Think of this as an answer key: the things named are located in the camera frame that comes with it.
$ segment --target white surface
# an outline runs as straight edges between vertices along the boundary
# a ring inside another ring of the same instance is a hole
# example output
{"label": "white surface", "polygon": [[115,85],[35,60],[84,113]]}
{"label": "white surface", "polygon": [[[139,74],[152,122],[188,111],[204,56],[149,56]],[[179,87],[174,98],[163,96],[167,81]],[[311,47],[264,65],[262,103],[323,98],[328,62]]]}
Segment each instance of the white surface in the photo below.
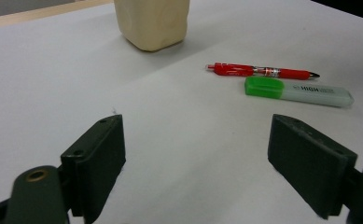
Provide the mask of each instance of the white surface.
{"label": "white surface", "polygon": [[[214,62],[311,70],[356,101],[246,96],[243,78],[204,70]],[[287,115],[363,169],[363,19],[302,0],[191,1],[185,41],[155,53],[121,36],[112,4],[0,28],[0,201],[114,109],[127,162],[96,223],[345,223],[345,207],[320,219],[267,146],[272,115]]]}

